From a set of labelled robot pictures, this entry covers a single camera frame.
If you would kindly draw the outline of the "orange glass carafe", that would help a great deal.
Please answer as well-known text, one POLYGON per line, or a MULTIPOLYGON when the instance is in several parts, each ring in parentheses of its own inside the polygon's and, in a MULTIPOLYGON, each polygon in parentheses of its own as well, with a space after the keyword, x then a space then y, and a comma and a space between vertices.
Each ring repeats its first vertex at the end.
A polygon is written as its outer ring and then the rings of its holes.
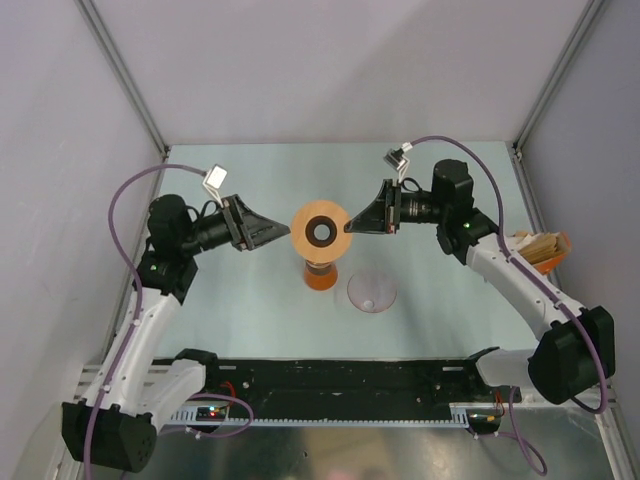
POLYGON ((309 288, 316 291, 326 291, 336 284, 338 271, 333 262, 314 263, 306 261, 303 277, 309 288))

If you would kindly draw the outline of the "clear glass dripper cone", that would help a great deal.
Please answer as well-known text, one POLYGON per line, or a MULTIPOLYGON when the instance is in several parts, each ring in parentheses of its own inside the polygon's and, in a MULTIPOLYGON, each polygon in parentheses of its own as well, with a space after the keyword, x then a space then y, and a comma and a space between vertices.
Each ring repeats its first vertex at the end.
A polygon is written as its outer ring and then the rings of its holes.
POLYGON ((380 270, 360 270, 347 283, 347 296, 351 304, 365 313, 382 313, 397 298, 394 279, 380 270))

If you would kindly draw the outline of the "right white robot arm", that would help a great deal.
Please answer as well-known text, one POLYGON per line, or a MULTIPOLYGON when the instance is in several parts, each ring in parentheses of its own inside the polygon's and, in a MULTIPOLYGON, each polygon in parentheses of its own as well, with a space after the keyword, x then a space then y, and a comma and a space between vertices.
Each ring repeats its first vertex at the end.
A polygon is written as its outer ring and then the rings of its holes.
POLYGON ((353 234, 394 234, 404 223, 433 224, 441 250, 490 283, 520 314, 538 345, 517 366, 515 353, 496 351, 493 361, 462 376, 464 393, 486 400, 498 384, 524 377, 544 399, 560 405, 600 388, 604 411, 607 381, 615 372, 615 334, 611 314, 587 308, 554 286, 510 249, 499 226, 474 205, 474 182, 466 163, 445 159, 433 169, 430 190, 404 191, 384 180, 376 198, 344 226, 353 234))

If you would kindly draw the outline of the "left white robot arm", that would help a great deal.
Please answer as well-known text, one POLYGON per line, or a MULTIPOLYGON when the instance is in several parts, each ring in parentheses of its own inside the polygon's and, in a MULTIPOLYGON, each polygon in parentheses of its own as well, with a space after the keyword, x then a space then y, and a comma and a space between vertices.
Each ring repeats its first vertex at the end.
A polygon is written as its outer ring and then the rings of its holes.
POLYGON ((62 405, 62 437, 86 468, 141 471, 171 416, 193 395, 209 399, 220 391, 220 372, 191 359, 174 361, 160 380, 144 385, 160 340, 198 272, 196 255, 223 245, 252 251, 290 232, 237 195, 223 198, 211 214, 193 218, 192 212, 175 194, 150 204, 149 237, 123 324, 81 399, 62 405))

